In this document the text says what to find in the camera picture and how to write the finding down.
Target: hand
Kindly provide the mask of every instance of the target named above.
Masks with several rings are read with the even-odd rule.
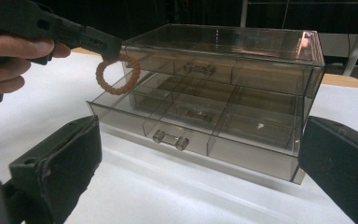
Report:
[[[62,43],[52,40],[25,40],[11,35],[0,35],[0,57],[10,57],[5,63],[0,63],[0,93],[18,90],[24,85],[21,76],[30,67],[26,59],[40,58],[50,54],[53,57],[67,57],[71,50]]]

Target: drawer handle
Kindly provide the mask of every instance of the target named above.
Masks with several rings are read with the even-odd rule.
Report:
[[[187,138],[180,136],[176,137],[170,134],[163,132],[162,130],[157,130],[153,135],[153,141],[156,143],[165,143],[170,146],[176,147],[178,150],[183,151],[186,149],[189,141]]]
[[[207,65],[206,67],[202,67],[202,66],[196,66],[193,63],[186,63],[183,66],[183,68],[187,73],[199,72],[199,73],[203,73],[206,77],[211,77],[213,73],[216,71],[216,68],[211,64]]]

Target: white tabletop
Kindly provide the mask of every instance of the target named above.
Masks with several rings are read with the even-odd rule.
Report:
[[[7,166],[62,125],[91,115],[102,93],[98,56],[73,53],[34,64],[26,85],[0,104],[0,180]],[[109,83],[121,65],[106,70]],[[322,85],[311,114],[358,131],[358,89]],[[310,179],[264,185],[194,164],[102,131],[103,161],[67,223],[352,223]]]

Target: braided rope loop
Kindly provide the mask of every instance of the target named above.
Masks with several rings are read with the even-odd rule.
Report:
[[[125,55],[120,53],[118,56],[118,60],[121,62],[128,62],[131,63],[133,66],[132,69],[132,75],[130,77],[130,80],[122,87],[120,88],[114,88],[111,85],[109,85],[103,78],[103,71],[107,66],[109,66],[112,63],[115,63],[116,61],[106,61],[103,60],[100,64],[98,64],[97,71],[95,75],[97,75],[97,82],[98,84],[107,92],[113,95],[121,95],[126,92],[128,92],[132,87],[136,84],[136,81],[138,80],[140,74],[141,74],[141,66],[139,65],[139,62],[132,58],[129,55]]]

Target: clear plastic drawer organizer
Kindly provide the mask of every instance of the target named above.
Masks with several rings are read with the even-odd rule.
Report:
[[[166,25],[122,52],[141,77],[125,95],[89,102],[102,123],[301,183],[301,134],[324,75],[316,32]],[[123,67],[114,87],[130,79]]]

